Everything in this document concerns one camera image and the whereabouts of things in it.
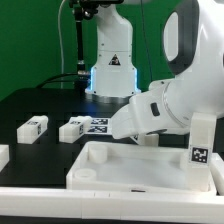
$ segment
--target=black table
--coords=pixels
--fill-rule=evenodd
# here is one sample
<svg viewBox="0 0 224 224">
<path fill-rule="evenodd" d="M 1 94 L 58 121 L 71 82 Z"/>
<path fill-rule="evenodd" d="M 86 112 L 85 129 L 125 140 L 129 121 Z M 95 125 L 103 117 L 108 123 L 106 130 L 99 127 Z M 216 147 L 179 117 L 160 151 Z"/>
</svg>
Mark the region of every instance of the black table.
<svg viewBox="0 0 224 224">
<path fill-rule="evenodd" d="M 65 188 L 65 177 L 88 141 L 135 144 L 130 138 L 84 135 L 73 144 L 59 143 L 59 127 L 70 117 L 110 118 L 121 106 L 88 101 L 75 90 L 21 89 L 0 102 L 0 144 L 10 148 L 10 162 L 0 172 L 0 186 Z M 17 144 L 16 129 L 35 115 L 49 118 L 48 130 L 34 144 Z M 223 120 L 218 121 L 215 150 L 221 151 Z M 161 135 L 160 146 L 188 146 L 188 135 Z M 0 223 L 105 223 L 99 220 L 0 217 Z M 132 223 L 107 221 L 107 223 Z"/>
</svg>

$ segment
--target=warning label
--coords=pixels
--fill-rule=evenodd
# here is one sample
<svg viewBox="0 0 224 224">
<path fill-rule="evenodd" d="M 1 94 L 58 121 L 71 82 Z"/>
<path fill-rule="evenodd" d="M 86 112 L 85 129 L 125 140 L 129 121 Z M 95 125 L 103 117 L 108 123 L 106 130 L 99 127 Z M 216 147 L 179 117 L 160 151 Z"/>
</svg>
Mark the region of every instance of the warning label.
<svg viewBox="0 0 224 224">
<path fill-rule="evenodd" d="M 112 58 L 112 60 L 110 61 L 109 65 L 121 65 L 117 55 L 115 54 Z"/>
</svg>

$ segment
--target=green wall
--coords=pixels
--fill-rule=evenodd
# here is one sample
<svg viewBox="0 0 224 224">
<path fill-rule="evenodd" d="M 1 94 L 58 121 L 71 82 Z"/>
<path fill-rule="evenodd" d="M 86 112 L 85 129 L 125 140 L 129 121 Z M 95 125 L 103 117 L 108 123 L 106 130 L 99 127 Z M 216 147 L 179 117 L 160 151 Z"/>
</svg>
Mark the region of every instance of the green wall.
<svg viewBox="0 0 224 224">
<path fill-rule="evenodd" d="M 153 80 L 170 78 L 161 47 L 161 29 L 180 0 L 153 0 L 144 5 L 146 35 Z M 13 91 L 35 87 L 46 78 L 60 74 L 57 14 L 61 0 L 0 1 L 0 100 Z M 140 6 L 119 5 L 121 15 L 134 27 L 133 63 L 138 68 L 138 86 L 146 90 L 149 65 L 143 39 Z M 76 41 L 71 9 L 62 13 L 65 72 L 76 70 Z M 88 68 L 96 61 L 95 21 L 84 22 L 85 59 Z"/>
</svg>

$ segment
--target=cable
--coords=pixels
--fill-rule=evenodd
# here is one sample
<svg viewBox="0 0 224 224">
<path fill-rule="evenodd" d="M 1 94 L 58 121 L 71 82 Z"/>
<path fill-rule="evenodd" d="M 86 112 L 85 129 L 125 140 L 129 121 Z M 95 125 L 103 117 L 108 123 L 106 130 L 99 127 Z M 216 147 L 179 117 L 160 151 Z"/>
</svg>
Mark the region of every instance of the cable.
<svg viewBox="0 0 224 224">
<path fill-rule="evenodd" d="M 52 76 L 51 78 L 46 79 L 44 82 L 40 83 L 39 85 L 37 85 L 36 88 L 41 88 L 42 85 L 44 85 L 44 83 L 46 83 L 46 82 L 50 82 L 50 81 L 53 81 L 54 79 L 64 78 L 67 76 L 78 76 L 78 74 L 68 73 L 68 74 L 62 74 L 62 75 L 55 75 L 55 76 Z"/>
<path fill-rule="evenodd" d="M 39 84 L 38 86 L 36 86 L 37 89 L 41 89 L 43 86 L 45 86 L 46 84 L 49 84 L 49 83 L 64 83 L 64 82 L 75 82 L 75 80 L 53 80 L 53 81 L 46 81 L 46 82 L 43 82 L 41 84 Z"/>
<path fill-rule="evenodd" d="M 142 14 L 142 30 L 143 30 L 144 42 L 145 42 L 147 59 L 148 59 L 148 64 L 149 64 L 150 80 L 152 82 L 153 81 L 152 66 L 151 66 L 152 64 L 151 64 L 149 47 L 148 47 L 147 38 L 146 38 L 146 31 L 145 31 L 145 15 L 144 15 L 144 9 L 143 9 L 143 0 L 141 0 L 141 14 Z"/>
<path fill-rule="evenodd" d="M 61 32 L 61 14 L 64 4 L 67 0 L 62 0 L 59 11 L 58 11 L 58 34 L 59 34 L 59 41 L 60 41 L 60 51 L 61 51 L 61 74 L 64 74 L 65 70 L 65 60 L 64 60 L 64 46 L 63 46 L 63 38 Z"/>
</svg>

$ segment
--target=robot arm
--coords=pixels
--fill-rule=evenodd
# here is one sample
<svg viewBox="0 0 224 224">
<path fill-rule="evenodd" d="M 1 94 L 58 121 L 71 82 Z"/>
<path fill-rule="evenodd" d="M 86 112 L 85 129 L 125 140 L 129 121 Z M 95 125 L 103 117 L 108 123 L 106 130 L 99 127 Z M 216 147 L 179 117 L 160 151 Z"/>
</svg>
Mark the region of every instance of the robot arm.
<svg viewBox="0 0 224 224">
<path fill-rule="evenodd" d="M 130 4 L 137 5 L 141 3 L 147 3 L 151 0 L 70 0 L 69 5 L 73 8 L 73 5 L 79 4 L 83 9 L 83 16 L 85 19 L 92 19 L 95 14 L 98 13 L 97 8 L 102 5 L 111 5 L 111 4 Z"/>
<path fill-rule="evenodd" d="M 103 103 L 127 103 L 130 96 L 140 92 L 136 85 L 137 70 L 132 64 L 133 28 L 115 7 L 121 2 L 79 2 L 85 19 L 95 15 L 98 36 L 97 61 L 91 69 L 91 81 L 85 93 L 88 99 Z M 126 0 L 124 4 L 145 2 L 148 0 Z"/>
<path fill-rule="evenodd" d="M 112 118 L 114 138 L 185 134 L 194 112 L 224 116 L 223 3 L 183 0 L 176 7 L 163 34 L 164 53 L 175 78 L 152 83 L 150 91 L 133 96 Z"/>
</svg>

